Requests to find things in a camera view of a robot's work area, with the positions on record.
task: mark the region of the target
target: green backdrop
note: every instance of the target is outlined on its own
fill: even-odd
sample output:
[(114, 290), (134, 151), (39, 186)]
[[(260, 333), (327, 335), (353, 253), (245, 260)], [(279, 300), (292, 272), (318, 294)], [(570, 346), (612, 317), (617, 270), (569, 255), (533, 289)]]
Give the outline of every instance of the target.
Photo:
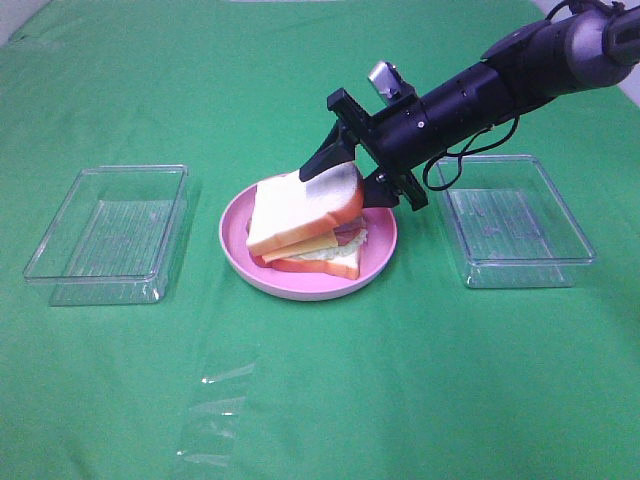
[[(541, 16), (50, 3), (0, 49), (0, 477), (637, 478), (640, 111), (617, 88), (523, 117), (498, 150), (540, 158), (594, 244), (574, 288), (466, 289), (435, 205), (396, 208), (388, 268), (321, 303), (254, 289), (217, 239), (236, 193), (317, 148), (336, 88), (377, 111), (378, 60), (426, 93)], [(22, 269), (77, 172), (151, 163), (199, 191), (167, 297), (48, 307)]]

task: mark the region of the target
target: cable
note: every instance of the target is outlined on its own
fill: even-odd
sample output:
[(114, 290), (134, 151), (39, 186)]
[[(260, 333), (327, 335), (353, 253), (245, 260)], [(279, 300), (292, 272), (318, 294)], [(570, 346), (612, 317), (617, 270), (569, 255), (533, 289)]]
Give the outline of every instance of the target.
[[(509, 140), (513, 136), (513, 134), (516, 132), (516, 130), (518, 128), (518, 124), (519, 123), (520, 123), (520, 116), (518, 115), (518, 116), (513, 118), (513, 123), (511, 124), (511, 128), (509, 129), (509, 132), (507, 132), (507, 134), (504, 137), (502, 137), (500, 140), (498, 140), (497, 142), (491, 143), (489, 145), (485, 145), (484, 147), (479, 147), (479, 148), (475, 148), (473, 150), (469, 150), (469, 147), (471, 147), (471, 144), (476, 140), (476, 138), (478, 138), (480, 135), (482, 135), (484, 133), (487, 133), (488, 131), (491, 130), (491, 127), (488, 127), (488, 128), (483, 129), (483, 130), (480, 130), (478, 133), (473, 135), (473, 137), (471, 137), (471, 140), (469, 140), (467, 142), (467, 144), (464, 146), (464, 148), (459, 153), (446, 152), (444, 155), (442, 155), (440, 157), (436, 157), (436, 158), (433, 158), (433, 159), (429, 160), (426, 163), (426, 165), (424, 166), (424, 169), (422, 170), (422, 182), (424, 183), (424, 185), (429, 190), (432, 190), (434, 192), (441, 192), (442, 190), (448, 189), (454, 183), (456, 183), (458, 181), (458, 179), (460, 178), (460, 176), (462, 175), (462, 159), (464, 157), (469, 156), (469, 155), (475, 155), (476, 153), (480, 153), (480, 152), (486, 152), (487, 150), (491, 150), (493, 148), (496, 148), (496, 147), (502, 145), (503, 143), (505, 143), (507, 140)], [(458, 159), (458, 173), (453, 178), (453, 180), (448, 181), (444, 185), (438, 185), (438, 186), (429, 185), (429, 181), (428, 181), (429, 171), (431, 170), (431, 168), (436, 163), (438, 163), (438, 160), (440, 160), (442, 157), (457, 158)]]
[(572, 13), (577, 13), (574, 9), (580, 5), (583, 6), (585, 4), (591, 5), (607, 16), (620, 14), (624, 11), (624, 4), (621, 2), (612, 1), (611, 6), (601, 2), (600, 0), (563, 0), (558, 3), (555, 7), (551, 9), (551, 11), (545, 17), (546, 20), (551, 20), (556, 13), (558, 13), (561, 9), (568, 6), (571, 9)]

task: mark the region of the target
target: toy sandwich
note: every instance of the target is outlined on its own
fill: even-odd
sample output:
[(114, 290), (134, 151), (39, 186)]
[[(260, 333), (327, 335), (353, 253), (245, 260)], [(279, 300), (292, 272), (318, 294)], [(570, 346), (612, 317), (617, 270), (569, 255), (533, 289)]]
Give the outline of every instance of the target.
[(353, 162), (307, 182), (298, 171), (258, 182), (247, 249), (261, 267), (356, 280), (367, 238), (362, 176)]

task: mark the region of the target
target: transparent plastic tray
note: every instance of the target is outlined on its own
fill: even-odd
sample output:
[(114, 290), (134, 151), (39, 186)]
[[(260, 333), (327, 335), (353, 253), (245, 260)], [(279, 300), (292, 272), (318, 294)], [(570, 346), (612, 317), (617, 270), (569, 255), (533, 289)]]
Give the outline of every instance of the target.
[[(457, 159), (437, 163), (441, 184)], [(470, 288), (569, 287), (595, 252), (553, 182), (530, 155), (471, 156), (438, 195)]]
[(51, 305), (154, 303), (186, 210), (184, 165), (82, 170), (24, 270)]

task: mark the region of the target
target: cheese slice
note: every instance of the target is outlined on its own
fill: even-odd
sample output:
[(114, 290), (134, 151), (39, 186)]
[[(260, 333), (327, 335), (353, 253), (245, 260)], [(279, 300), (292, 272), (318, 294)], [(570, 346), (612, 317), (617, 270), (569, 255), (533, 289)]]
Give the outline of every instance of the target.
[(287, 245), (286, 247), (278, 248), (272, 252), (262, 255), (262, 260), (265, 263), (273, 262), (280, 258), (293, 257), (294, 255), (301, 255), (307, 252), (313, 252), (314, 250), (320, 250), (324, 248), (333, 248), (338, 246), (338, 239), (336, 238), (333, 230), (316, 235), (315, 237), (302, 240), (301, 242)]

